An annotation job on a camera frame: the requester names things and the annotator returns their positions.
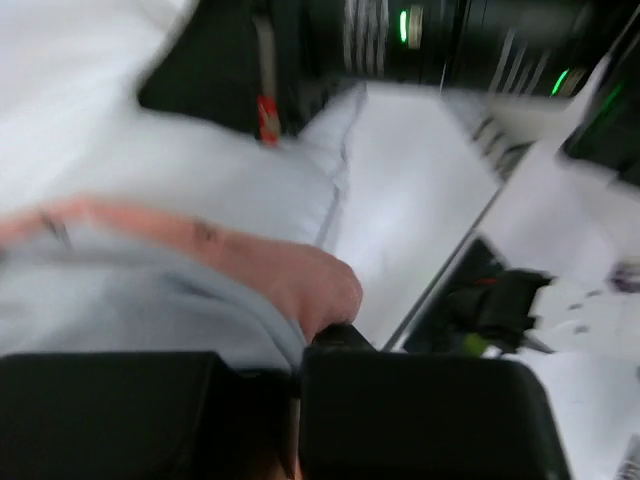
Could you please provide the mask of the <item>white pillow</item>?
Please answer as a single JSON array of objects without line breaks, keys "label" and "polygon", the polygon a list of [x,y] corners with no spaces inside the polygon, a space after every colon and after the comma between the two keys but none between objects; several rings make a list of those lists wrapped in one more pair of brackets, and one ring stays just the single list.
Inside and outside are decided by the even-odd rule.
[{"label": "white pillow", "polygon": [[143,110],[138,80],[191,8],[2,3],[2,213],[84,193],[332,249],[366,89],[340,95],[300,138],[275,148]]}]

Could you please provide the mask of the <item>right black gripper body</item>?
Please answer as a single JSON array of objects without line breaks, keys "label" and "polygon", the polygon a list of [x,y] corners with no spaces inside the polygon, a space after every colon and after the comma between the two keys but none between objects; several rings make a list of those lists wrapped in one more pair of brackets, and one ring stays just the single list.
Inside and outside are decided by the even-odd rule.
[{"label": "right black gripper body", "polygon": [[306,1],[318,73],[569,95],[615,40],[609,1]]}]

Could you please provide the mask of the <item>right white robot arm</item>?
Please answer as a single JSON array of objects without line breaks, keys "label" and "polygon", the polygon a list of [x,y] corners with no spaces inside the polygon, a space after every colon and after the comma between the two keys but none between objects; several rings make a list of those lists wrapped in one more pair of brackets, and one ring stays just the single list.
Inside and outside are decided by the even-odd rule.
[{"label": "right white robot arm", "polygon": [[377,346],[432,348],[410,312],[464,234],[512,266],[569,276],[544,297],[543,338],[626,347],[612,299],[559,306],[601,283],[639,203],[549,143],[494,180],[467,143],[492,133],[473,90],[559,94],[557,57],[594,15],[581,1],[151,1],[159,52],[138,92],[144,203],[311,244],[353,266]]}]

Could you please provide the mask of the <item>checkered orange grey pillowcase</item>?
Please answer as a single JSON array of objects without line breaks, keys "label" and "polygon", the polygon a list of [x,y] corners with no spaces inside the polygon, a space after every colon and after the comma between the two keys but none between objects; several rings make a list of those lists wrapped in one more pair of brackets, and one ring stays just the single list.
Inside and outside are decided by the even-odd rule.
[{"label": "checkered orange grey pillowcase", "polygon": [[74,198],[1,221],[1,351],[211,351],[236,370],[295,371],[363,291],[308,244]]}]

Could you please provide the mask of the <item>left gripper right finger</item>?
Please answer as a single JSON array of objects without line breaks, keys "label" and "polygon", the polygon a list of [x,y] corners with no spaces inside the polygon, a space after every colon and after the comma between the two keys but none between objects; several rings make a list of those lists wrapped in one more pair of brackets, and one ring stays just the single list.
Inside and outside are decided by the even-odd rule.
[{"label": "left gripper right finger", "polygon": [[547,393],[512,360],[317,344],[304,352],[307,479],[566,479]]}]

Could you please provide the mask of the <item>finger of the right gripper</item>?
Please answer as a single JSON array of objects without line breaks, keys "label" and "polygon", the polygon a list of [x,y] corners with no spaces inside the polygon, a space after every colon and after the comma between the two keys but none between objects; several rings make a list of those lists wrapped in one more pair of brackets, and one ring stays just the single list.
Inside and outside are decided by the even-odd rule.
[{"label": "finger of the right gripper", "polygon": [[263,142],[298,135],[301,18],[299,1],[197,2],[141,81],[139,105]]}]

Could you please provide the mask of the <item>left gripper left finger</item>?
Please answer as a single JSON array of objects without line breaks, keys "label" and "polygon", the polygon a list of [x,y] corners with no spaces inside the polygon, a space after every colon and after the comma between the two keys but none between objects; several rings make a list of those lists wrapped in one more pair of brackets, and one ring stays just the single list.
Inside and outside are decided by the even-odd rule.
[{"label": "left gripper left finger", "polygon": [[1,361],[5,479],[286,478],[295,435],[289,377],[212,352]]}]

